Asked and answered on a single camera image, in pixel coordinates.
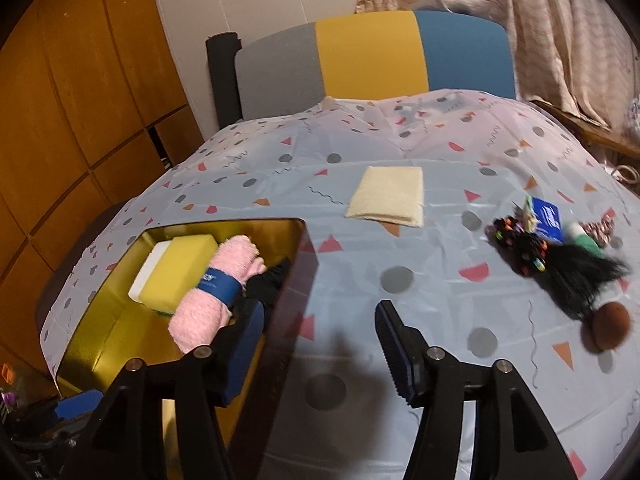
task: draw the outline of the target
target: rolled pink towel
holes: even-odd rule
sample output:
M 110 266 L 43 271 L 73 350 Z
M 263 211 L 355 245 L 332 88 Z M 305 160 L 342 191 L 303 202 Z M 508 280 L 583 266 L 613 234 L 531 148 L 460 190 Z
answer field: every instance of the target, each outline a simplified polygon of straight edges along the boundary
M 213 279 L 220 281 L 221 278 L 233 288 L 244 286 L 250 277 L 265 270 L 264 261 L 258 258 L 258 248 L 247 236 L 238 235 L 220 245 L 209 262 L 204 278 L 212 280 L 211 283 Z M 169 333 L 185 354 L 197 346 L 210 344 L 218 330 L 226 326 L 231 318 L 223 301 L 202 290 L 208 286 L 207 280 L 203 279 L 198 285 L 201 288 L 192 288 L 187 292 L 169 322 Z

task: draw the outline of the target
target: metal screw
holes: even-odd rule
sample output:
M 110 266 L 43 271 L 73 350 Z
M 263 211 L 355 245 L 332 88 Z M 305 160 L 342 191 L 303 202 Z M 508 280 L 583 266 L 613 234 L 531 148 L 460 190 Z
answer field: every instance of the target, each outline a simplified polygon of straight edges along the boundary
M 193 351 L 193 355 L 195 355 L 198 359 L 206 359 L 211 355 L 211 353 L 211 347 L 209 346 L 198 346 Z
M 500 359 L 496 362 L 495 367 L 498 368 L 503 374 L 508 374 L 513 370 L 513 365 L 507 361 L 507 359 Z
M 436 361 L 440 361 L 441 359 L 444 359 L 446 352 L 440 348 L 439 346 L 432 346 L 427 350 L 427 355 L 431 358 L 434 359 Z
M 129 370 L 129 372 L 137 372 L 138 370 L 140 370 L 140 368 L 142 368 L 142 365 L 144 363 L 145 362 L 142 359 L 134 357 L 133 359 L 129 359 L 127 361 L 127 364 L 125 364 L 124 366 L 127 370 Z

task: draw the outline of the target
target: yellow sponge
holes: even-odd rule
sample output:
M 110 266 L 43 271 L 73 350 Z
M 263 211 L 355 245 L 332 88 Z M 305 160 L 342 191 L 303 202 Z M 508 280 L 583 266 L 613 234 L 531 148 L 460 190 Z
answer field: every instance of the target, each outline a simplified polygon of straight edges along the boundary
M 217 248 L 211 235 L 175 237 L 146 279 L 140 303 L 173 314 L 185 293 L 198 284 Z

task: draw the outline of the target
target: beige curtain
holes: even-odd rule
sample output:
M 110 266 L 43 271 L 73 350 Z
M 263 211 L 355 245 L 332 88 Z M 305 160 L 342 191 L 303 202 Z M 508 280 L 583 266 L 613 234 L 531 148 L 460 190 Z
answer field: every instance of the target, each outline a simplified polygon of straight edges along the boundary
M 359 0 L 356 11 L 391 9 L 450 10 L 500 23 L 521 98 L 624 129 L 637 51 L 604 0 Z

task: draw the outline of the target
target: egg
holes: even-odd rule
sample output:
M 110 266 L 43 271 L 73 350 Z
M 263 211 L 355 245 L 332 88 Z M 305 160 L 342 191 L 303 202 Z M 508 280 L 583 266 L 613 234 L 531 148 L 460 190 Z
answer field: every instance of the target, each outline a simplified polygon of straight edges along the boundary
M 622 303 L 605 303 L 593 314 L 591 332 L 599 348 L 613 350 L 619 347 L 631 332 L 631 316 Z

